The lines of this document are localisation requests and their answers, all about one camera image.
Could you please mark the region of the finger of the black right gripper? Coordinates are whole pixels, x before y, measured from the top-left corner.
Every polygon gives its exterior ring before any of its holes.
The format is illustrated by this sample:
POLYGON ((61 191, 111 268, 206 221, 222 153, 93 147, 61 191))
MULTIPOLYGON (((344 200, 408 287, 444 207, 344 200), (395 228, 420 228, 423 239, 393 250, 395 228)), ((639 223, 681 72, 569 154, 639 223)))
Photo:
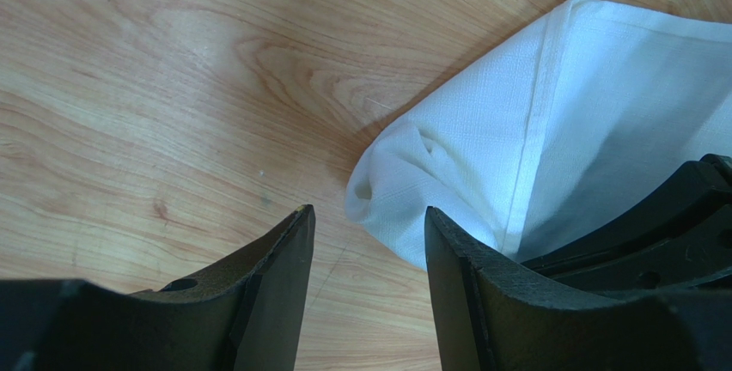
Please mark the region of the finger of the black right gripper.
POLYGON ((582 238, 524 262, 599 295, 731 288, 731 159, 683 163, 630 210, 582 238))

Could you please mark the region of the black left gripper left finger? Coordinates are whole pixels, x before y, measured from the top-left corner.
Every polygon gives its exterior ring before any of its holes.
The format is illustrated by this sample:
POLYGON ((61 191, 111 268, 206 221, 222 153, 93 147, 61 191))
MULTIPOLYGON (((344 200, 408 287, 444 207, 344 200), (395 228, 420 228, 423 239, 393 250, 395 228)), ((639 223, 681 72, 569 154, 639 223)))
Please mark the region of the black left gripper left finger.
POLYGON ((291 370, 314 250, 303 205, 159 290, 82 279, 1 283, 4 370, 291 370))

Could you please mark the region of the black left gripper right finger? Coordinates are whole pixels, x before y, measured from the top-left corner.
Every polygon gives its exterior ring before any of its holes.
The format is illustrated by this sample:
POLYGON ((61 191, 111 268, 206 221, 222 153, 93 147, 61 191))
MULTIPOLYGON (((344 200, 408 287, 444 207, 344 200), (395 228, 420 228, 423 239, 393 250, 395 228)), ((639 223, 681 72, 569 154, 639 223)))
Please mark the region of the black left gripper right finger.
POLYGON ((599 294, 516 263, 428 208, 424 244, 445 370, 728 370, 731 293, 599 294))

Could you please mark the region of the white cloth napkin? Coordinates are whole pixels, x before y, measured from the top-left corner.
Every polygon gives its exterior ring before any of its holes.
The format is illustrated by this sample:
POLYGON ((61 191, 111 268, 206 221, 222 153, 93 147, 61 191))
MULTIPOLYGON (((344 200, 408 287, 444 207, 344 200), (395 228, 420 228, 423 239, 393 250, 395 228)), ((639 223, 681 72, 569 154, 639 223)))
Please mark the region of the white cloth napkin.
POLYGON ((731 26, 566 0, 390 124, 345 215, 424 268, 442 210, 518 261, 620 216, 682 163, 731 152, 731 26))

